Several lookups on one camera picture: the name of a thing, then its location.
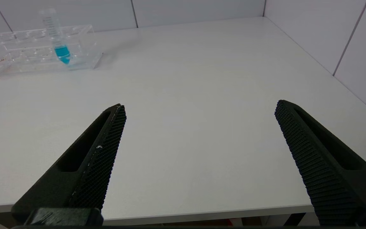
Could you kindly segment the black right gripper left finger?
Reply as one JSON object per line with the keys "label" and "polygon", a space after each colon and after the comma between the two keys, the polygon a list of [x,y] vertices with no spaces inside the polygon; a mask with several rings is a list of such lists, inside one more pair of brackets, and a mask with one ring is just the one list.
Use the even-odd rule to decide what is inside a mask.
{"label": "black right gripper left finger", "polygon": [[24,223],[38,208],[102,210],[126,119],[124,105],[104,110],[13,205],[13,217]]}

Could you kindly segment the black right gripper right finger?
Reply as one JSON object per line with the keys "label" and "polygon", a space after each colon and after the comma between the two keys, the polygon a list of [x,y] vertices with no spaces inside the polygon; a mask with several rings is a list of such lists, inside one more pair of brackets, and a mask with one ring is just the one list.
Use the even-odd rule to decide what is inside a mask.
{"label": "black right gripper right finger", "polygon": [[366,161],[300,106],[275,117],[321,226],[366,226]]}

